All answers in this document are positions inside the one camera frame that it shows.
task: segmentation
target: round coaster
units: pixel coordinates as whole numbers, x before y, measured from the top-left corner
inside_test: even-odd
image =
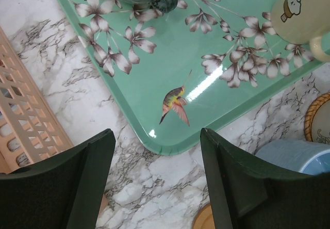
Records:
[[[330,93],[312,102],[305,116],[306,140],[330,144]]]
[[[192,229],[216,229],[210,203],[205,205],[196,215]]]

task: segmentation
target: bird illustration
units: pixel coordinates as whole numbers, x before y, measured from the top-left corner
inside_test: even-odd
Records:
[[[189,120],[183,108],[183,106],[187,105],[187,101],[182,97],[182,95],[185,94],[185,84],[187,80],[185,81],[183,86],[175,88],[166,94],[163,101],[163,115],[160,119],[160,123],[162,123],[164,117],[168,114],[168,112],[173,109],[179,115],[180,119],[183,120],[189,126]]]

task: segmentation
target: table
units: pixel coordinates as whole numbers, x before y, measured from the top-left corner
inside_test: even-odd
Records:
[[[106,186],[110,205],[97,228],[189,229],[209,201],[200,146],[171,157],[143,147],[56,0],[0,0],[0,15],[1,27],[74,145],[105,128],[116,135]],[[219,134],[251,153],[271,140],[304,139],[305,112],[329,92],[329,77],[325,64]]]

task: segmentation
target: cream mug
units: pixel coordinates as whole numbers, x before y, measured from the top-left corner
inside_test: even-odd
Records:
[[[275,32],[294,44],[309,42],[314,57],[330,62],[321,47],[322,36],[330,31],[330,0],[278,0],[271,12]]]

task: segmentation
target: mint green tray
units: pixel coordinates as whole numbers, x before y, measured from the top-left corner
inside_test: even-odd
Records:
[[[118,0],[58,0],[141,142],[163,155],[190,149],[202,127],[224,127],[322,64],[274,35],[275,1],[179,0],[161,15]]]

